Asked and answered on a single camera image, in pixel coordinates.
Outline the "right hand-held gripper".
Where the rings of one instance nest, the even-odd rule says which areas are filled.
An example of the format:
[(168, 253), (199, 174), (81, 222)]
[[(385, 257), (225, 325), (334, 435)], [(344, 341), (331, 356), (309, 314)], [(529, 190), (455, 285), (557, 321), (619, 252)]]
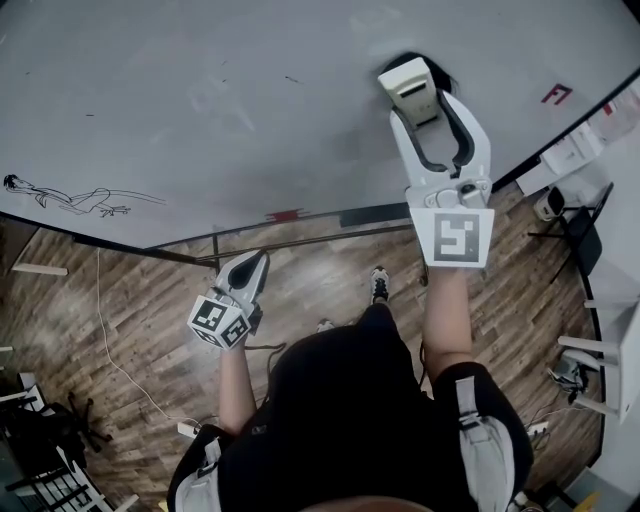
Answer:
[(399, 110), (389, 120), (411, 187), (406, 191), (425, 263), (429, 267), (483, 268), (488, 261), (495, 211), (488, 206), (491, 145), (471, 111), (450, 93), (438, 90), (458, 151), (453, 169), (427, 159), (414, 130)]

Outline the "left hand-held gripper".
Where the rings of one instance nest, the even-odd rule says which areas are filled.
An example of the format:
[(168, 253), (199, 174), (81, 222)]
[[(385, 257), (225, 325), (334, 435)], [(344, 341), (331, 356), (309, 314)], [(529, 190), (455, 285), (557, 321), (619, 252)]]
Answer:
[(200, 340), (221, 350), (232, 350), (254, 335), (263, 316), (254, 301), (264, 289), (269, 265), (269, 254), (264, 250), (248, 251), (225, 263), (216, 286), (232, 290), (249, 303), (240, 303), (220, 289), (209, 289), (197, 297), (187, 326)]

